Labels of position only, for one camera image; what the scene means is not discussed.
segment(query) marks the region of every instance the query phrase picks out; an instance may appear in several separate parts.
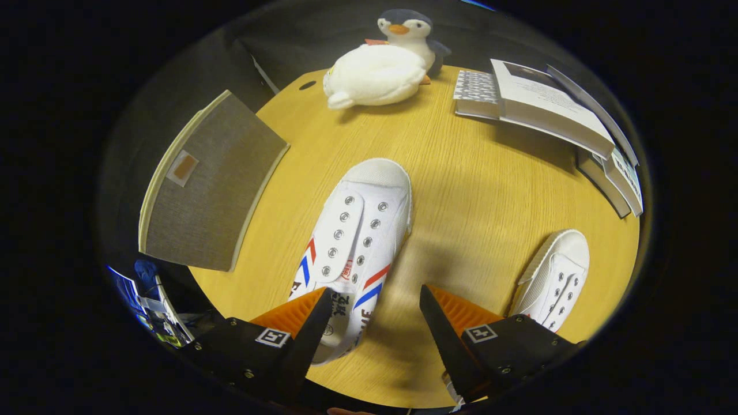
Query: white sneaker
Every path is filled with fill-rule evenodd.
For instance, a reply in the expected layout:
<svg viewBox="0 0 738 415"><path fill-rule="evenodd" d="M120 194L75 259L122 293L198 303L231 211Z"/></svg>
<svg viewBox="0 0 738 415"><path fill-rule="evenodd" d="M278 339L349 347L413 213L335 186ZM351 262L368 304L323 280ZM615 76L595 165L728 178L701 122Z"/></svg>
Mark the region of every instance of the white sneaker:
<svg viewBox="0 0 738 415"><path fill-rule="evenodd" d="M552 234L520 279L510 315L526 314L555 332L582 292L589 267L590 251L581 232Z"/></svg>
<svg viewBox="0 0 738 415"><path fill-rule="evenodd" d="M292 283L290 299L330 287L333 312L313 365L359 345L392 260L410 232L410 177L396 162L355 165L325 201Z"/></svg>

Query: wood grain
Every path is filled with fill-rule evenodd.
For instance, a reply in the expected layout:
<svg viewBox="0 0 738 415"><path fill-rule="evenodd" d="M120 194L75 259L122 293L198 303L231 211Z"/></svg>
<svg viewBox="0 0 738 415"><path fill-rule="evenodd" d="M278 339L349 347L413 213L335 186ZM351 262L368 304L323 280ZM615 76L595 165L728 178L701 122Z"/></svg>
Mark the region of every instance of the wood grain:
<svg viewBox="0 0 738 415"><path fill-rule="evenodd" d="M307 378L384 405L454 405L418 307L434 284L503 314L516 281L546 237L576 228L591 265L559 334L577 342L609 318L628 284L638 218L619 219L575 169L574 147L538 131L454 114L460 68L389 106L329 111L324 70L298 78L257 115L292 145L254 212L234 272L191 268L224 316L244 320L284 303L323 202L343 174L372 157L405 167L413 232L396 259L363 344ZM317 83L303 91L299 87Z"/></svg>

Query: blue stripe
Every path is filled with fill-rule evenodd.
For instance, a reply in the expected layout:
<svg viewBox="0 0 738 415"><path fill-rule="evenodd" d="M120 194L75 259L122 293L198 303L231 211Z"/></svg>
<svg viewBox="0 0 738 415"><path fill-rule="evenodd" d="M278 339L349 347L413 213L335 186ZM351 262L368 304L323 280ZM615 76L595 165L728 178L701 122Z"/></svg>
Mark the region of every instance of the blue stripe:
<svg viewBox="0 0 738 415"><path fill-rule="evenodd" d="M379 292L382 291L382 285L378 285L374 287L370 292L367 292L364 294L363 297L361 297L356 304L354 304L354 309L356 309L358 306L362 305L363 303L366 303L369 298L372 298L375 295L378 295Z"/></svg>
<svg viewBox="0 0 738 415"><path fill-rule="evenodd" d="M303 268L303 275L305 276L305 288L308 288L308 282L310 282L310 272L308 271L308 256L303 256L300 266Z"/></svg>
<svg viewBox="0 0 738 415"><path fill-rule="evenodd" d="M469 3L469 4L473 4L474 6L479 6L479 7L482 7L483 9L491 10L491 11L493 11L493 12L495 11L495 10L494 10L493 8L491 8L490 6L488 6L488 5L486 5L486 4L481 4L481 3L479 2L479 1L474 1L474 0L461 0L461 1L462 1L462 2L464 2L464 3Z"/></svg>

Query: penguin beak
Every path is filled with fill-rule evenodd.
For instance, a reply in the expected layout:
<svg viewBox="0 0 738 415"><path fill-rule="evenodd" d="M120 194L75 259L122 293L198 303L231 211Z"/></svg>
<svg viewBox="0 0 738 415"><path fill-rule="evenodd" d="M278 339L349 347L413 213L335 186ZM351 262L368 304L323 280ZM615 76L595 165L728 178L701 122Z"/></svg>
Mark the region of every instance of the penguin beak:
<svg viewBox="0 0 738 415"><path fill-rule="evenodd" d="M392 24L390 25L390 32L396 34L396 35L404 35L405 33L409 32L410 28L403 26L401 24Z"/></svg>

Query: table surface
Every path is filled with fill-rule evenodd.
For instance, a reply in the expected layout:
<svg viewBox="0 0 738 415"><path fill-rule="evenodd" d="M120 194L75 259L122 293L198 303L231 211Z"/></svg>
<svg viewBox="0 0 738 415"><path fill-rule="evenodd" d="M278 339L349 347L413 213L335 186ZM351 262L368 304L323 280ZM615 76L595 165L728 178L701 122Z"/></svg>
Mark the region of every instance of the table surface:
<svg viewBox="0 0 738 415"><path fill-rule="evenodd" d="M638 218L618 218L576 170L571 144L455 115L460 69L444 66L404 102L340 112L327 108L325 70L299 77L257 113L292 146L256 207L235 270L190 268L223 316L250 320L287 300L323 203L345 172L373 157L404 166L413 184L413 232L393 263L362 345L307 375L342 394L405 408L454 405L418 306L421 285L507 313L517 279L557 230L580 230L591 257L587 283L558 331L563 338L592 336L630 280Z"/></svg>

